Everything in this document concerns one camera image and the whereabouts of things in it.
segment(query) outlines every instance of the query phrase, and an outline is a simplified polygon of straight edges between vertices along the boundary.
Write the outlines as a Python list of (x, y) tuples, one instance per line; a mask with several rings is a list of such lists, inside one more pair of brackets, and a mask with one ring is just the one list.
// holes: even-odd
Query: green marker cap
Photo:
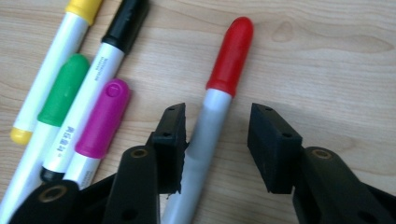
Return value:
[(90, 63), (81, 54), (73, 54), (68, 59), (61, 67), (46, 103), (37, 116), (39, 121), (61, 127), (89, 68)]

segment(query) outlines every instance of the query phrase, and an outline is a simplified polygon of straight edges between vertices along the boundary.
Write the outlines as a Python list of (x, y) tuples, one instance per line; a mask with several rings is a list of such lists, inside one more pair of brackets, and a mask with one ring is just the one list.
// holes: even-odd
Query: magenta marker cap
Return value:
[(121, 79), (107, 82), (76, 144), (77, 153), (95, 159), (102, 159), (107, 154), (130, 96), (128, 85)]

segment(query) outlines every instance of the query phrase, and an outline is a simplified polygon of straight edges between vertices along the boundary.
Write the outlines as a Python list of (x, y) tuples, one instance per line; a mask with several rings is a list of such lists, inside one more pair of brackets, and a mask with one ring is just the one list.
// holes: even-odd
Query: marker with yellow cap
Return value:
[(38, 112), (61, 66), (78, 51), (101, 3), (102, 0), (71, 0), (67, 5), (64, 19), (14, 121), (10, 137), (15, 143), (28, 144), (37, 123)]

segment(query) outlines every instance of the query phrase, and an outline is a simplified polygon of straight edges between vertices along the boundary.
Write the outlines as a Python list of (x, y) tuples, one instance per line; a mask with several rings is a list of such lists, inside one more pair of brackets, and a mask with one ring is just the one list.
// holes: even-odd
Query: light wooden surface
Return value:
[[(9, 131), (64, 16), (67, 0), (0, 2), (0, 199), (24, 147)], [(90, 58), (120, 1), (105, 0), (81, 53)], [(396, 194), (396, 2), (151, 1), (118, 77), (134, 91), (95, 178), (144, 145), (166, 107), (187, 105), (188, 137), (223, 34), (248, 16), (255, 35), (194, 223), (296, 223), (289, 195), (266, 192), (247, 147), (252, 103), (338, 153), (361, 181)]]

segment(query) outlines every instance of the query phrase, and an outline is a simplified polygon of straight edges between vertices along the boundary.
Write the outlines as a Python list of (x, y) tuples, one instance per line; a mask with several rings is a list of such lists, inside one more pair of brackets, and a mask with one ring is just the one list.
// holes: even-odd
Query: marker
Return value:
[(191, 223), (229, 105), (248, 55), (253, 24), (236, 19), (224, 36), (219, 56), (206, 84), (206, 96), (186, 149), (181, 194), (170, 196), (162, 223)]
[(102, 0), (71, 0), (67, 5), (64, 19), (14, 121), (10, 137), (15, 143), (28, 144), (37, 123), (37, 115), (61, 66), (78, 51), (101, 2)]
[(75, 54), (61, 68), (0, 204), (0, 223), (8, 223), (29, 194), (41, 185), (40, 170), (47, 148), (58, 133), (89, 67), (84, 56)]
[(111, 22), (81, 89), (64, 120), (61, 130), (44, 159), (41, 179), (60, 180), (73, 157), (75, 146), (87, 124), (99, 93), (115, 76), (125, 54), (129, 53), (139, 28), (149, 11), (148, 0), (123, 0)]
[(130, 95), (128, 85), (121, 79), (115, 78), (105, 85), (76, 144), (76, 153), (64, 179), (77, 182), (80, 189), (91, 184), (100, 160), (107, 154), (120, 126)]

